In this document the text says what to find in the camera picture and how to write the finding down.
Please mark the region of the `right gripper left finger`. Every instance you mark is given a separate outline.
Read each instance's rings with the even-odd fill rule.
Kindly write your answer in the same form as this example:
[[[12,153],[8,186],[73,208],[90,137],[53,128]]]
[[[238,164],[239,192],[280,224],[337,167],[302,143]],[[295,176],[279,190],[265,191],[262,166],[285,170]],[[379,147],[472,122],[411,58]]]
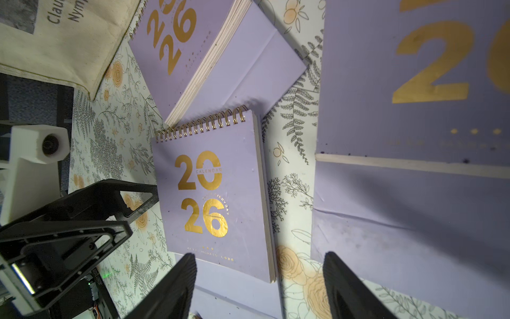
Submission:
[[[195,255],[187,253],[126,318],[188,318],[196,277]]]

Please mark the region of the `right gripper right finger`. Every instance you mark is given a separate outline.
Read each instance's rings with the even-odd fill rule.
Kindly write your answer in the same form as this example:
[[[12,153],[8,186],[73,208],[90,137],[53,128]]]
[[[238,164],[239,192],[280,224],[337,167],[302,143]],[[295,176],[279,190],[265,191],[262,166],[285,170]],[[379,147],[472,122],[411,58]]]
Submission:
[[[332,251],[325,254],[323,274],[332,318],[396,319],[396,316]]]

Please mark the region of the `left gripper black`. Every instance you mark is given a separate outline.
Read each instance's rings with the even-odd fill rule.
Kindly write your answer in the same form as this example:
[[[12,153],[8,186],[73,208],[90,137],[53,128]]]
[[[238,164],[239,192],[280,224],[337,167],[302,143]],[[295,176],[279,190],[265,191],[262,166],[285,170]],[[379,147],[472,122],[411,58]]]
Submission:
[[[150,197],[135,210],[122,192]],[[18,316],[50,312],[132,235],[157,202],[157,186],[105,179],[1,228],[1,286]]]

